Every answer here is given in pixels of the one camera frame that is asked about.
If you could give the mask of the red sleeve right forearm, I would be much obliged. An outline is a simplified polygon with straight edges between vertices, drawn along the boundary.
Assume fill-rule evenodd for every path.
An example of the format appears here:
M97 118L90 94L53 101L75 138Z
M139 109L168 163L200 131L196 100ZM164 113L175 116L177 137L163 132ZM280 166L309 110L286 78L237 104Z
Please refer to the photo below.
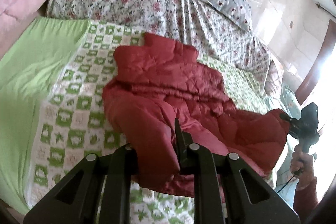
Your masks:
M316 186L317 178L313 177L307 185L300 186L298 183L295 188L293 209L302 223L318 205Z

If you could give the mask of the person's right hand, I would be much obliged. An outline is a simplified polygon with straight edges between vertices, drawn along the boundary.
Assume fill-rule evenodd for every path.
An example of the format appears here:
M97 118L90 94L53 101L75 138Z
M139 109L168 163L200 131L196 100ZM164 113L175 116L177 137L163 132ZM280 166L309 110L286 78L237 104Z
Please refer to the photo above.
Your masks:
M315 178L313 157L304 153L300 144L295 146L291 156L290 171L295 178L298 178L298 187L305 188Z

